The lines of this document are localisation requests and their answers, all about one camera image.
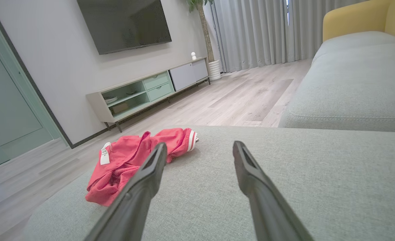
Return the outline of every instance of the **tv stand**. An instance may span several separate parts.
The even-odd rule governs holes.
[[[167,100],[188,87],[208,80],[206,58],[174,66],[160,72],[152,73],[131,81],[117,84],[86,95],[100,122],[107,129],[114,123],[120,132],[119,121],[137,115],[144,109]]]

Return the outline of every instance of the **sofa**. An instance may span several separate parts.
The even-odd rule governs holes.
[[[335,9],[323,29],[279,127],[395,132],[395,0]]]
[[[239,140],[315,240],[395,240],[393,10],[395,0],[370,0],[327,14],[285,128],[187,126],[199,142],[165,166],[142,239],[256,239],[234,169]],[[84,199],[91,174],[43,203],[22,239],[83,240],[106,210]]]

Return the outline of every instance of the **white label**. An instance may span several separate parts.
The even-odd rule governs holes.
[[[107,146],[111,146],[111,143],[107,142],[104,145],[104,147],[101,149],[101,159],[99,160],[101,163],[101,166],[110,163],[110,156],[108,155],[107,149],[105,149]]]

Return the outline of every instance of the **door frame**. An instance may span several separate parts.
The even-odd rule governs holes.
[[[66,145],[71,141],[53,115],[37,85],[20,59],[7,33],[0,22],[0,60],[4,64],[19,92],[37,117],[40,124],[49,132],[53,139],[62,138]]]

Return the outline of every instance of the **floor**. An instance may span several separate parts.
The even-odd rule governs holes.
[[[18,240],[32,212],[93,169],[106,142],[172,125],[277,127],[311,60],[227,73],[78,146],[53,140],[0,165],[0,240]]]

